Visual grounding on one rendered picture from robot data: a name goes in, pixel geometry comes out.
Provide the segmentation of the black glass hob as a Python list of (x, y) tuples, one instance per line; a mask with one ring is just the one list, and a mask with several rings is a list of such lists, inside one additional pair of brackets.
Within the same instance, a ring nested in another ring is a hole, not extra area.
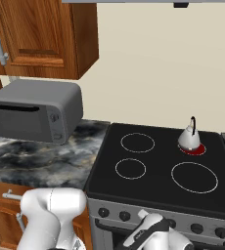
[(180, 129), (112, 124), (87, 180), (90, 197), (225, 220), (225, 145), (200, 132), (205, 153), (183, 152)]

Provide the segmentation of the grey microwave oven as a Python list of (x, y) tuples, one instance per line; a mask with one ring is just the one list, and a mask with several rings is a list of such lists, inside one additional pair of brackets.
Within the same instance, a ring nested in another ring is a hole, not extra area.
[(82, 117), (75, 83), (15, 80), (0, 89), (0, 137), (63, 145)]

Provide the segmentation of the grey stove front panel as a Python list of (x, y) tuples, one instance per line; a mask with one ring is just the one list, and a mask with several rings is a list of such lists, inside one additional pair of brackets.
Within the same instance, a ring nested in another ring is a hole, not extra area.
[[(89, 198), (88, 207), (94, 250), (114, 250), (115, 246), (125, 237), (124, 235), (97, 228), (95, 225), (96, 219), (99, 219), (100, 223), (103, 225), (132, 230), (134, 230), (141, 222), (141, 219), (138, 216), (138, 213), (142, 209), (141, 206)], [(106, 218), (102, 218), (98, 214), (100, 208), (107, 208), (110, 211), (110, 214)], [(225, 238), (219, 238), (215, 234), (216, 228), (225, 228), (225, 220), (147, 207), (144, 207), (144, 210), (148, 213), (161, 214), (166, 219), (173, 219), (176, 222), (175, 229), (184, 234), (192, 242), (195, 240), (208, 244), (222, 244), (225, 241)], [(127, 211), (130, 213), (131, 217), (129, 221), (123, 222), (119, 218), (119, 213), (121, 211)], [(203, 226), (203, 232), (201, 234), (193, 233), (191, 231), (191, 224), (201, 224)]]

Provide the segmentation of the wooden wall cupboard body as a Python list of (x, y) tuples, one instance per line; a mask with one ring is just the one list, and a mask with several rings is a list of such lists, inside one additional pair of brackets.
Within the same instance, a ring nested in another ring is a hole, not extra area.
[(74, 80), (77, 80), (81, 78), (99, 58), (97, 5), (95, 3), (64, 3), (63, 1), (62, 3), (64, 6), (70, 8), (78, 69), (78, 77)]

